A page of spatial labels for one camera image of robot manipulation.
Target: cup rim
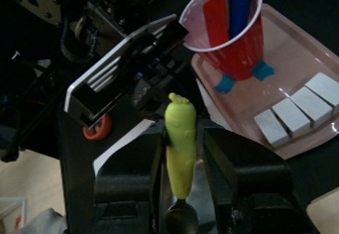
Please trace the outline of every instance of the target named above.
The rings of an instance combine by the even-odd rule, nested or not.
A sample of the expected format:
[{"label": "cup rim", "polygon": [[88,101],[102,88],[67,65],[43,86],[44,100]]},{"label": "cup rim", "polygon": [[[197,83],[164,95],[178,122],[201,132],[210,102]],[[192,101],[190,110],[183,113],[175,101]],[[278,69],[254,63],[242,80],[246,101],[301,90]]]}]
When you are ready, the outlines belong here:
[{"label": "cup rim", "polygon": [[[183,19],[184,19],[183,16],[187,14],[187,11],[188,11],[188,9],[191,8],[191,5],[192,5],[192,3],[194,3],[195,1],[197,1],[197,0],[191,0],[191,2],[188,3],[188,5],[187,5],[187,7],[186,7],[186,9],[184,9],[184,11],[183,11],[183,13],[182,13],[182,16],[180,16],[180,19],[179,19],[179,23],[180,23],[180,24],[183,23]],[[249,25],[246,26],[246,28],[242,30],[242,32],[241,32],[230,41],[225,42],[223,44],[221,44],[221,45],[218,45],[218,46],[215,46],[215,47],[213,47],[213,48],[205,48],[205,49],[195,48],[195,47],[190,46],[187,43],[183,44],[184,47],[186,47],[188,50],[191,50],[191,51],[194,51],[194,52],[197,52],[197,53],[207,53],[207,52],[217,51],[217,50],[225,48],[226,46],[229,46],[230,44],[233,44],[233,43],[245,35],[245,33],[247,32],[247,30],[250,29],[250,27],[254,25],[255,20],[257,20],[257,18],[258,18],[258,16],[259,16],[259,13],[261,13],[261,7],[262,7],[262,0],[257,0],[257,10],[255,10],[253,19],[251,19]]]}]

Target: black machine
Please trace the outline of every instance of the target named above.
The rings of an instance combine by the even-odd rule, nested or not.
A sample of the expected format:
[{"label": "black machine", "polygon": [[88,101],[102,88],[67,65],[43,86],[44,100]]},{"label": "black machine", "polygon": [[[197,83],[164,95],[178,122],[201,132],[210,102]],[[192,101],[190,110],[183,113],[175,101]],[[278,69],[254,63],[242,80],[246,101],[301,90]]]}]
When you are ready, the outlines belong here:
[{"label": "black machine", "polygon": [[[199,233],[210,233],[213,227],[223,234],[311,233],[313,224],[293,196],[285,160],[209,119],[194,72],[184,61],[172,57],[187,34],[176,18],[151,20],[152,0],[14,1],[59,29],[59,62],[72,63],[76,68],[67,70],[68,76],[63,77],[59,62],[52,60],[40,68],[39,76],[32,73],[32,78],[22,82],[24,92],[2,92],[2,160],[15,161],[19,147],[35,147],[32,134],[54,115],[74,81],[66,110],[83,126],[92,127],[126,98],[140,117],[155,120],[155,125],[110,157],[98,173],[92,233],[167,233],[162,227],[162,120],[172,91],[192,99],[199,113],[199,158],[215,215]],[[79,50],[70,45],[70,38],[80,45]],[[66,78],[63,83],[55,81],[60,77]],[[35,108],[28,118],[23,113],[31,104]],[[140,150],[143,161],[131,157]]]}]

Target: blue object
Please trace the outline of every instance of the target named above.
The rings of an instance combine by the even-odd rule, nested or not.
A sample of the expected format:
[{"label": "blue object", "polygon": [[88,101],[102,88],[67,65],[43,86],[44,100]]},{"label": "blue object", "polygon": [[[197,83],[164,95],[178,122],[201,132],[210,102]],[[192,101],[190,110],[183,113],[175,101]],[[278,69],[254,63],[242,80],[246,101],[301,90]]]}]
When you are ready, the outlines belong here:
[{"label": "blue object", "polygon": [[229,93],[231,89],[234,88],[235,84],[237,84],[237,80],[230,75],[225,74],[215,88],[221,93]]},{"label": "blue object", "polygon": [[247,27],[253,0],[230,0],[230,39]]},{"label": "blue object", "polygon": [[274,75],[274,68],[262,60],[253,68],[251,74],[258,80],[265,80]]}]

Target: black plastic part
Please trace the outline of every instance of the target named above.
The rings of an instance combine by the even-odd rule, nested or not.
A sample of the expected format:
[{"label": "black plastic part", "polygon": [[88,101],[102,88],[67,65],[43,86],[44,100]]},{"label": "black plastic part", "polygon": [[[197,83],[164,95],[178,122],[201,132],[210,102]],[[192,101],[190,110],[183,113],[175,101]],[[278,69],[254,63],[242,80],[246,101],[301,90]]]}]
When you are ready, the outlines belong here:
[{"label": "black plastic part", "polygon": [[289,164],[267,147],[226,129],[209,129],[205,138],[235,193],[293,191]]},{"label": "black plastic part", "polygon": [[107,160],[95,180],[92,233],[152,233],[158,229],[163,121]]},{"label": "black plastic part", "polygon": [[243,136],[209,123],[203,125],[207,125],[202,138],[205,161],[219,232],[310,232],[314,226],[293,195],[287,162]]}]

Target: orange wheel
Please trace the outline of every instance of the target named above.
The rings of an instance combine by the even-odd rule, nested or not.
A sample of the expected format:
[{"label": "orange wheel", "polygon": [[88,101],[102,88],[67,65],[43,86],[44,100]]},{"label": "orange wheel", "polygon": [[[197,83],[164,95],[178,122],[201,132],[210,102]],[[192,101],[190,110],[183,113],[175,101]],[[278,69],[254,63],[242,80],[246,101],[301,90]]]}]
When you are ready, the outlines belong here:
[{"label": "orange wheel", "polygon": [[111,116],[104,114],[92,128],[83,127],[84,136],[92,141],[99,141],[107,137],[111,131]]}]

